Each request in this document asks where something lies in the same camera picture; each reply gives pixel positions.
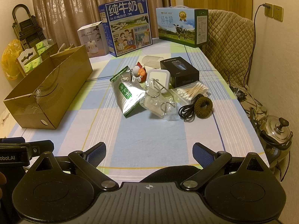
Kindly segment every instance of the black box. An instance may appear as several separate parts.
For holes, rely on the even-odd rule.
[[[170,84],[176,88],[199,80],[199,71],[182,57],[160,61],[161,69],[170,72]]]

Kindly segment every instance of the green milk box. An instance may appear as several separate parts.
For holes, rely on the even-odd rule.
[[[191,47],[206,44],[208,13],[187,7],[156,8],[159,38]]]

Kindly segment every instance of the power outlet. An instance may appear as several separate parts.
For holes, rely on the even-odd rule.
[[[269,18],[273,18],[273,5],[270,3],[265,3],[265,4],[270,6],[270,8],[265,7],[265,16]]]
[[[273,18],[278,21],[283,21],[283,7],[273,5]]]

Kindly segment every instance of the green label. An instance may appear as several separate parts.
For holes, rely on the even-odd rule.
[[[127,89],[127,87],[123,83],[120,83],[118,88],[121,91],[121,93],[125,96],[126,99],[132,97],[131,92],[129,91],[129,89]]]

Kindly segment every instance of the gold medal badge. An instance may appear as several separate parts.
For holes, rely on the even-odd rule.
[[[178,15],[180,16],[180,21],[184,20],[186,22],[187,14],[184,11],[180,11]]]

